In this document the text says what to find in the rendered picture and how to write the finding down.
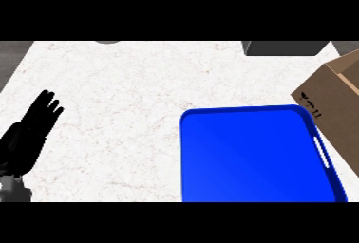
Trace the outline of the brown cardboard box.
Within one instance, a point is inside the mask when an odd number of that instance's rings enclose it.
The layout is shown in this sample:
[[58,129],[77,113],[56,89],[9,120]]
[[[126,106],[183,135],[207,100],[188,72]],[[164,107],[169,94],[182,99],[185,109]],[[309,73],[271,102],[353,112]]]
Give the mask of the brown cardboard box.
[[319,67],[291,96],[359,177],[359,49]]

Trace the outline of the dark grey appliance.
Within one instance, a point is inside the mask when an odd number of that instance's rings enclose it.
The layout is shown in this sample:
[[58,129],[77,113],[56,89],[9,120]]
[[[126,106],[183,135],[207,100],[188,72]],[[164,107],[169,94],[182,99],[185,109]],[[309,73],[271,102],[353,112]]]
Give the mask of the dark grey appliance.
[[243,41],[247,56],[316,56],[328,41]]

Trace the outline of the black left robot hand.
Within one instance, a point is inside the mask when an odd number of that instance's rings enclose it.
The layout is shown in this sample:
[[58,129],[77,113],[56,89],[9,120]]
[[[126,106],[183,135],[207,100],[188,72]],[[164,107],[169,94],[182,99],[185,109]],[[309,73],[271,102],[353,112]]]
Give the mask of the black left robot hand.
[[0,138],[0,176],[24,176],[33,169],[46,137],[65,110],[45,90]]

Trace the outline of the blue plastic tray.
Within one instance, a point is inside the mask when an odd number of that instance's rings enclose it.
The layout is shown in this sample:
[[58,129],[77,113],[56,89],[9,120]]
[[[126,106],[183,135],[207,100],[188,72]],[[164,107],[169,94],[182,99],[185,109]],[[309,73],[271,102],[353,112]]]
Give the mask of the blue plastic tray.
[[312,116],[299,105],[183,112],[185,202],[346,202]]

